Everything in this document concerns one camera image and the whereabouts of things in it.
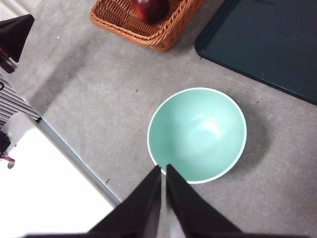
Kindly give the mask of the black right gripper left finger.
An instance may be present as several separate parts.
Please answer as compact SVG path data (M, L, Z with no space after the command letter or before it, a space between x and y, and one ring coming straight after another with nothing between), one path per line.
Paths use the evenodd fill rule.
M161 171L155 166L132 193L89 232L90 238L155 238L161 209Z

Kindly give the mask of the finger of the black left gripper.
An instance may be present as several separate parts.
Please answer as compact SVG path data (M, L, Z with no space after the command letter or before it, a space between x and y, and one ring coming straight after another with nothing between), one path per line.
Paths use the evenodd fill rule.
M27 14L0 22L0 48L15 62L20 60L34 21L33 15Z

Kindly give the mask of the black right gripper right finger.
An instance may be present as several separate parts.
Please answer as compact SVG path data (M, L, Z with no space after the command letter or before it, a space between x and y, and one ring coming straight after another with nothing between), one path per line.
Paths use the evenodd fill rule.
M187 238L228 238L243 233L202 199L171 164L166 167L166 195Z

